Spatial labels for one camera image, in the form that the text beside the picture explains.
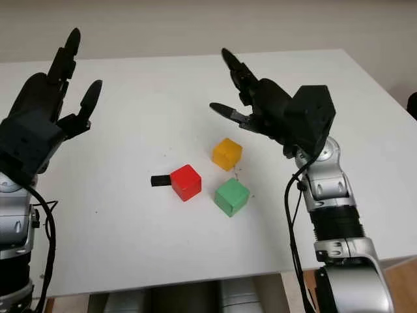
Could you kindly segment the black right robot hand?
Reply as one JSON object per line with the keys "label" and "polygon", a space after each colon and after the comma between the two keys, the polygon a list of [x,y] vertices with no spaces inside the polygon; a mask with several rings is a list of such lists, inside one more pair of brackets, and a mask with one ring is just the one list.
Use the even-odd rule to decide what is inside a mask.
{"label": "black right robot hand", "polygon": [[272,80],[256,78],[246,64],[228,49],[222,48],[222,58],[230,71],[241,103],[251,106],[252,113],[244,115],[217,102],[211,102],[209,107],[244,130],[265,135],[283,146],[289,145],[288,133],[283,124],[283,109],[291,97]]}

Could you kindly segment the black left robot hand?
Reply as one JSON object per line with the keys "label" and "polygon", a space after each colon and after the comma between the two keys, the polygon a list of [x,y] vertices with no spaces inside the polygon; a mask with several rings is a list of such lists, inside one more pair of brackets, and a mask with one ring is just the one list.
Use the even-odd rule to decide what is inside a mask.
{"label": "black left robot hand", "polygon": [[63,130],[68,140],[90,130],[90,116],[96,108],[102,89],[102,80],[96,80],[90,85],[80,103],[81,108],[78,114],[59,117],[69,80],[76,67],[75,56],[78,53],[80,40],[80,30],[74,28],[65,45],[57,50],[48,73],[33,74],[24,83],[12,105],[10,115],[40,109],[46,114],[48,120]]}

